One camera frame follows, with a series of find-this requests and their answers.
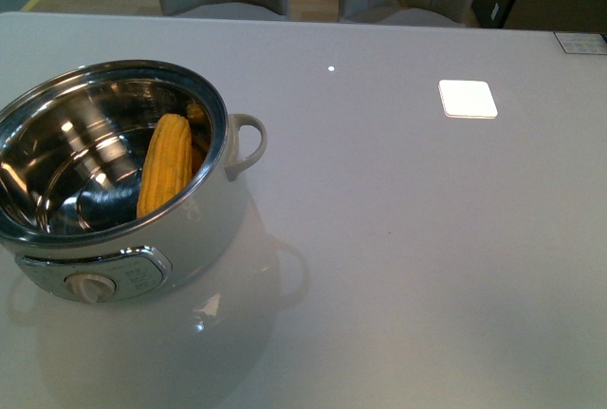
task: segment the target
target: electric hot pot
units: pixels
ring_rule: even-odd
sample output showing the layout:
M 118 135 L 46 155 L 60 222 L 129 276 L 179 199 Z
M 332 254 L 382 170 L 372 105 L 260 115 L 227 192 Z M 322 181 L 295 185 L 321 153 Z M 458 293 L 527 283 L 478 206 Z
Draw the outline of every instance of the electric hot pot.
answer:
M 136 218 L 141 169 L 158 119 L 188 117 L 204 156 L 180 194 Z M 261 138 L 246 157 L 238 134 Z M 225 250 L 242 220 L 244 170 L 265 152 L 251 115 L 227 113 L 215 88 L 158 61 L 82 67 L 0 113 L 0 241 L 40 288 L 113 302 L 179 286 Z

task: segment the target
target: control panel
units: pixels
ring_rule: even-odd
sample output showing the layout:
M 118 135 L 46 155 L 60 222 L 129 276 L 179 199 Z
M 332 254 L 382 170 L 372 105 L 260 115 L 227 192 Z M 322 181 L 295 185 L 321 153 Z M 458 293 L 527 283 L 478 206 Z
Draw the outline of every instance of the control panel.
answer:
M 40 288 L 84 303 L 137 297 L 160 286 L 172 268 L 169 259 L 147 246 L 76 260 L 18 255 L 15 262 Z

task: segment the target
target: white pot handle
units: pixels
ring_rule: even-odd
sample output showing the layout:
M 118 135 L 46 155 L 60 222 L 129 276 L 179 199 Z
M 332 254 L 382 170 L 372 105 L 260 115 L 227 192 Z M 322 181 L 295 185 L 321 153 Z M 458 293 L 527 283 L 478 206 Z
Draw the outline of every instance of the white pot handle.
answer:
M 234 181 L 238 178 L 238 175 L 247 170 L 248 167 L 257 162 L 261 156 L 264 155 L 267 147 L 267 132 L 264 124 L 259 121 L 257 118 L 247 115 L 244 113 L 234 113 L 229 117 L 230 123 L 229 128 L 233 129 L 230 132 L 231 142 L 231 151 L 230 154 L 226 158 L 226 175 L 228 176 L 229 181 Z M 252 126 L 259 131 L 261 135 L 261 140 L 259 145 L 250 155 L 239 158 L 238 156 L 238 132 L 240 128 L 243 126 Z

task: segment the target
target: table surface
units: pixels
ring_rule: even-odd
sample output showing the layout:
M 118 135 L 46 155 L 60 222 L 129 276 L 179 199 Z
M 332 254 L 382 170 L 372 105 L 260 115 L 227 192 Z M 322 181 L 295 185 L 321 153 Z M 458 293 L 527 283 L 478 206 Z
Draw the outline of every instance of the table surface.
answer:
M 117 59 L 198 72 L 267 152 L 230 247 L 165 296 L 68 302 L 2 250 L 3 408 L 607 405 L 606 56 L 547 32 L 0 15 L 2 104 Z M 497 118 L 448 118 L 445 79 L 487 82 Z

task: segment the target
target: label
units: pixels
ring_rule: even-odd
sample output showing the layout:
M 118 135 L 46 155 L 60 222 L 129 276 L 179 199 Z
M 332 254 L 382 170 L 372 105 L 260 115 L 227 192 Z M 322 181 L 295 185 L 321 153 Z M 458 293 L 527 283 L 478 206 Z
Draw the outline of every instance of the label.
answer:
M 607 55 L 607 34 L 555 32 L 565 53 Z

